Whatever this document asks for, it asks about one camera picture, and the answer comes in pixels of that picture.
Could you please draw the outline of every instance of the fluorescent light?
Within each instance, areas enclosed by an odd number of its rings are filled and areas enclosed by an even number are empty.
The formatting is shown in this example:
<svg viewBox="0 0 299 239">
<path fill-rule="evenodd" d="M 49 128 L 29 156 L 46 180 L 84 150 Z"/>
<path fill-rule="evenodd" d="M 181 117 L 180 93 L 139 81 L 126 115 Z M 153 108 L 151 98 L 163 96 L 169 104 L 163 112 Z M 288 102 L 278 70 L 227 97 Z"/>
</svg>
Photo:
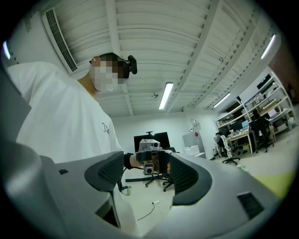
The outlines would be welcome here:
<svg viewBox="0 0 299 239">
<path fill-rule="evenodd" d="M 219 104 L 221 104 L 222 101 L 224 101 L 227 97 L 229 97 L 230 93 L 228 93 L 224 98 L 222 98 L 221 101 L 219 101 L 217 104 L 214 105 L 214 108 L 217 107 Z"/>
<path fill-rule="evenodd" d="M 162 100 L 161 100 L 161 103 L 160 103 L 160 106 L 159 106 L 159 110 L 163 110 L 164 109 L 164 106 L 165 106 L 165 104 L 167 102 L 167 99 L 169 97 L 169 94 L 171 92 L 172 87 L 173 87 L 173 83 L 172 82 L 166 82 L 165 89 L 164 89 L 163 96 L 162 96 Z"/>
<path fill-rule="evenodd" d="M 273 36 L 271 37 L 268 46 L 266 47 L 265 51 L 263 52 L 263 54 L 262 54 L 262 56 L 261 56 L 261 59 L 263 59 L 263 58 L 266 56 L 266 54 L 267 54 L 268 51 L 270 50 L 270 48 L 271 48 L 271 46 L 272 46 L 274 40 L 275 40 L 275 35 L 273 35 Z"/>
<path fill-rule="evenodd" d="M 10 54 L 9 54 L 8 49 L 7 49 L 6 41 L 3 42 L 3 49 L 4 49 L 4 53 L 5 53 L 6 57 L 8 59 L 10 59 Z"/>
</svg>

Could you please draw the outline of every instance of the black mesh panel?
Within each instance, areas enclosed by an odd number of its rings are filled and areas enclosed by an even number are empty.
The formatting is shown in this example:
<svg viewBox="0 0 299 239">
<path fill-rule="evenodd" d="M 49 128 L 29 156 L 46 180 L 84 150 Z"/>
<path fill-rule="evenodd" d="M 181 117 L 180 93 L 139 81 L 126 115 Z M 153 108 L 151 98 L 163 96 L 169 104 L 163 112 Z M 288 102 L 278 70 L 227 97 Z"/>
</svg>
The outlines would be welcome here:
<svg viewBox="0 0 299 239">
<path fill-rule="evenodd" d="M 115 185 L 120 178 L 123 169 L 123 155 L 98 169 L 98 176 L 103 181 Z"/>
<path fill-rule="evenodd" d="M 197 182 L 198 173 L 181 161 L 172 158 L 171 179 L 173 180 L 175 194 L 178 194 L 192 187 Z"/>
</svg>

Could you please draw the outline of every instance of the computer monitor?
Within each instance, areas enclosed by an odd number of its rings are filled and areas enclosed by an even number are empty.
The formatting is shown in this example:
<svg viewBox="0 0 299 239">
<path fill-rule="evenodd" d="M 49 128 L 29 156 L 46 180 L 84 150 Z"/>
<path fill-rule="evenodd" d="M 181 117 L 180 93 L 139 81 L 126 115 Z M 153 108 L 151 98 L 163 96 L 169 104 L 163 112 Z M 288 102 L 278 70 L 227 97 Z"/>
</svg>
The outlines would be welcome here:
<svg viewBox="0 0 299 239">
<path fill-rule="evenodd" d="M 234 124 L 232 124 L 232 129 L 234 130 L 234 132 L 237 131 L 237 130 L 243 129 L 242 121 L 239 120 L 239 121 L 235 122 Z"/>
<path fill-rule="evenodd" d="M 247 127 L 247 126 L 249 126 L 248 120 L 242 122 L 242 127 L 243 127 L 243 128 L 245 128 L 245 127 Z"/>
<path fill-rule="evenodd" d="M 269 115 L 270 118 L 273 117 L 276 114 L 277 114 L 277 112 L 276 112 L 275 109 L 271 109 L 271 110 L 268 111 L 268 115 Z"/>
</svg>

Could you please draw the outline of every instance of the air conditioner vent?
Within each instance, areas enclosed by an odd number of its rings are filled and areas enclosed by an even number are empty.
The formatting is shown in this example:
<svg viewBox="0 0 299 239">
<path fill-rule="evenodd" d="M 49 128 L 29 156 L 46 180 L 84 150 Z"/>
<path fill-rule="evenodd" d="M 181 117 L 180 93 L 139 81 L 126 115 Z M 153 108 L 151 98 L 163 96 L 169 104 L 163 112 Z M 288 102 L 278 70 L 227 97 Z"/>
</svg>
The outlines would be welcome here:
<svg viewBox="0 0 299 239">
<path fill-rule="evenodd" d="M 63 35 L 62 35 L 60 27 L 59 27 L 59 24 L 57 22 L 57 18 L 56 18 L 54 9 L 52 8 L 52 9 L 48 10 L 45 13 L 45 15 L 47 18 L 47 22 L 49 24 L 49 28 L 53 34 L 53 38 L 60 50 L 60 53 L 57 53 L 57 54 L 61 55 L 64 58 L 65 64 L 67 64 L 69 66 L 69 70 L 75 71 L 77 69 L 77 65 L 76 65 L 74 59 L 72 58 L 71 53 L 65 43 L 65 40 L 63 38 Z"/>
</svg>

